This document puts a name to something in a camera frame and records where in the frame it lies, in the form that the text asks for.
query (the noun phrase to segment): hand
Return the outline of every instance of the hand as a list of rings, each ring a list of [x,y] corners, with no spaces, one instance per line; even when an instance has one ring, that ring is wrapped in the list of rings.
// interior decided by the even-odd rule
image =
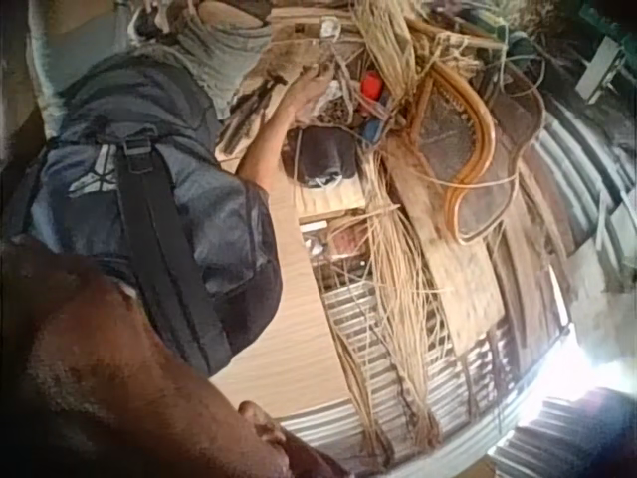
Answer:
[[[286,90],[279,109],[296,117],[325,93],[333,77],[333,64],[306,68]]]

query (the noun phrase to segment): backpack logo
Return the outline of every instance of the backpack logo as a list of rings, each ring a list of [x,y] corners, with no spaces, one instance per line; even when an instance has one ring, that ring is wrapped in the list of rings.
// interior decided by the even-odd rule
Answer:
[[[113,151],[114,146],[111,144],[102,146],[93,168],[69,186],[70,197],[80,197],[90,192],[117,190]]]

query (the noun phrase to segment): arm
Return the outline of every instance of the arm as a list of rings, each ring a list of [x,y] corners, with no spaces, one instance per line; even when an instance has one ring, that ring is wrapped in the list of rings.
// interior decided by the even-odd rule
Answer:
[[[288,129],[294,124],[297,113],[325,92],[333,73],[333,67],[321,70],[314,66],[295,80],[241,159],[237,168],[239,177],[272,192]]]

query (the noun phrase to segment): red object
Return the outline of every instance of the red object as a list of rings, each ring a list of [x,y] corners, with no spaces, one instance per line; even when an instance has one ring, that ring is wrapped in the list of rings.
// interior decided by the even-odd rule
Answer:
[[[360,82],[360,91],[366,98],[377,102],[382,95],[382,79],[376,72],[367,72]]]

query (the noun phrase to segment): black strap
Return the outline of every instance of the black strap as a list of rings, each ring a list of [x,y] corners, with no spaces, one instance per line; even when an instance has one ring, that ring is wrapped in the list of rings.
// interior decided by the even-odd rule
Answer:
[[[46,154],[41,153],[40,157],[26,170],[8,204],[3,205],[2,239],[8,240],[26,231],[27,218],[38,192],[40,173],[45,163]]]
[[[123,144],[115,167],[131,263],[149,318],[169,348],[211,376],[232,353],[183,232],[166,165],[141,137]]]

